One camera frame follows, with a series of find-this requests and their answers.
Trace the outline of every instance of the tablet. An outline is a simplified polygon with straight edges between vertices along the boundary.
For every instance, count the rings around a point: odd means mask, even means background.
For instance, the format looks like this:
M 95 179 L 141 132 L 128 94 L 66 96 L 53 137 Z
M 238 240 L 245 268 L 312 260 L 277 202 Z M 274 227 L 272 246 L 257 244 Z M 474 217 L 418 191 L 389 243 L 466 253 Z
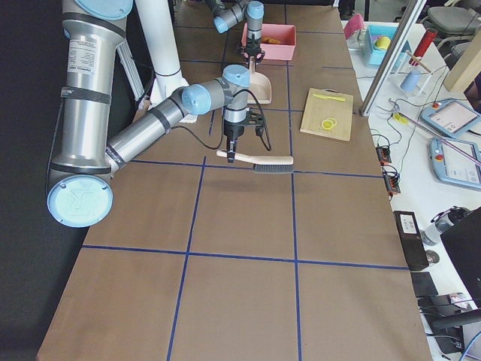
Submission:
M 457 138 L 481 120 L 481 114 L 456 100 L 446 100 L 438 108 L 426 108 L 421 120 L 441 134 Z
M 476 143 L 446 140 L 473 158 L 481 160 Z M 444 146 L 436 138 L 431 141 L 430 148 L 434 173 L 441 181 L 481 189 L 481 168 L 478 165 L 450 147 Z

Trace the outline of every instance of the dustpan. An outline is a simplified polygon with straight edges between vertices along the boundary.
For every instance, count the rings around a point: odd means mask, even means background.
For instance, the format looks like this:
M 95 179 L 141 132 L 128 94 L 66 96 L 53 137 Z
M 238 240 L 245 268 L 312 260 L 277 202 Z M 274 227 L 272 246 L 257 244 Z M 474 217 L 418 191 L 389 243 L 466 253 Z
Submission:
M 272 99 L 272 87 L 269 78 L 256 72 L 256 58 L 249 58 L 250 86 L 249 90 L 254 93 L 259 104 L 270 104 Z M 249 94 L 249 104 L 255 104 L 253 97 Z

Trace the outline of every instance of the pink object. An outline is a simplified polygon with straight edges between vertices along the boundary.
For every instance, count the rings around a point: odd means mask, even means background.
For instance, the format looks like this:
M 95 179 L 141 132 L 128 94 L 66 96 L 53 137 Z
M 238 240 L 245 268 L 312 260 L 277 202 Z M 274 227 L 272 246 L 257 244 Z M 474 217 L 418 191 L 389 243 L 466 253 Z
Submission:
M 346 39 L 350 38 L 352 34 L 357 32 L 358 30 L 362 30 L 364 28 L 364 18 L 361 14 L 355 14 L 353 17 L 349 19 L 344 28 L 344 36 Z
M 292 60 L 295 49 L 295 26 L 281 24 L 262 24 L 262 36 L 280 41 L 276 44 L 261 44 L 265 51 L 264 59 L 271 60 Z M 247 24 L 244 24 L 242 32 L 242 46 L 246 46 Z

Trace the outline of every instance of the brush bristles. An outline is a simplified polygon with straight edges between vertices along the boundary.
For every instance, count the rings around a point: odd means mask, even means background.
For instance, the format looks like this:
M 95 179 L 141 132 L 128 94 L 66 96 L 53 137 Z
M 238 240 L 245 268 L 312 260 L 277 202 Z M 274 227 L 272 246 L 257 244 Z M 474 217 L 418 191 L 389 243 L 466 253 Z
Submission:
M 291 174 L 294 172 L 294 165 L 280 165 L 280 164 L 255 164 L 253 166 L 255 173 L 269 173 L 269 174 Z

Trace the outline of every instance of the light blue joint cap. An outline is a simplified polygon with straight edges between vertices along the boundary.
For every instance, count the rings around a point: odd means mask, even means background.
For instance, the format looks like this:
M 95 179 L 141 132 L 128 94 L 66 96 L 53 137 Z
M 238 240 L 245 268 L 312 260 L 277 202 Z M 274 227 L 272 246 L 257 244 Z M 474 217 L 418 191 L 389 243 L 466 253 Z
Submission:
M 87 13 L 102 20 L 120 20 L 129 15 L 134 0 L 75 0 Z
M 93 175 L 72 175 L 48 193 L 52 216 L 69 227 L 88 227 L 101 221 L 112 207 L 113 193 L 107 182 Z
M 212 105 L 209 91 L 200 84 L 188 86 L 182 91 L 184 108 L 192 115 L 206 114 Z
M 213 24 L 216 26 L 219 34 L 222 34 L 223 32 L 226 32 L 228 30 L 227 23 L 221 17 L 214 17 Z
M 253 19 L 262 19 L 264 17 L 264 4 L 261 2 L 250 2 L 247 6 L 247 13 Z
M 242 65 L 229 65 L 224 68 L 222 76 L 238 86 L 248 88 L 250 86 L 250 74 L 249 69 Z

